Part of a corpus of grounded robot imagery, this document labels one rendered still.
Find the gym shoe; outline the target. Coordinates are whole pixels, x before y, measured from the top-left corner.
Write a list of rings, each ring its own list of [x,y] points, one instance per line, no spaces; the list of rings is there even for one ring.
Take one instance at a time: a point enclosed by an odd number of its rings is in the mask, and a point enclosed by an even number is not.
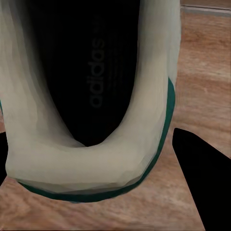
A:
[[[7,176],[73,204],[140,186],[175,107],[180,0],[0,0]]]

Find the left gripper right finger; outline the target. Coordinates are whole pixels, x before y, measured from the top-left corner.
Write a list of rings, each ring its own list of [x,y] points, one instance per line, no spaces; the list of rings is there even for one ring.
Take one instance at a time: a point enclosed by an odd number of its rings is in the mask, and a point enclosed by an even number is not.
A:
[[[231,231],[231,159],[175,128],[172,146],[206,231]]]

